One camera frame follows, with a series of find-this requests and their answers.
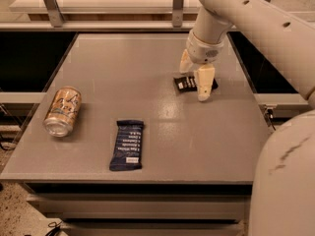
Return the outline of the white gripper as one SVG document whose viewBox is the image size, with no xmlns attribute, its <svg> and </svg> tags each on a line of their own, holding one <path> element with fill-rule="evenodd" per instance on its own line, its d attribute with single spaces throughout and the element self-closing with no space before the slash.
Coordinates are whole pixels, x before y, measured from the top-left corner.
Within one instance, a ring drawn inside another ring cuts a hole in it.
<svg viewBox="0 0 315 236">
<path fill-rule="evenodd" d="M 205 64 L 194 71 L 195 82 L 197 85 L 198 100 L 206 101 L 212 92 L 216 69 L 213 64 L 223 49 L 223 42 L 211 44 L 197 38 L 192 30 L 186 41 L 186 50 L 183 51 L 179 72 L 188 73 L 193 63 Z"/>
</svg>

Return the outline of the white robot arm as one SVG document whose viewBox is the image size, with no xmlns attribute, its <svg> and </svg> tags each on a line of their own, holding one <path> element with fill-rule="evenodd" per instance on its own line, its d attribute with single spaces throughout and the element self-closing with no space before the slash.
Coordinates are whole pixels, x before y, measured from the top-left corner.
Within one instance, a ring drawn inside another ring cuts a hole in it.
<svg viewBox="0 0 315 236">
<path fill-rule="evenodd" d="M 199 0 L 180 70 L 194 71 L 206 100 L 230 28 L 259 93 L 297 92 L 315 105 L 315 35 L 307 22 L 265 0 Z M 283 123 L 257 163 L 248 236 L 315 236 L 315 110 Z"/>
</svg>

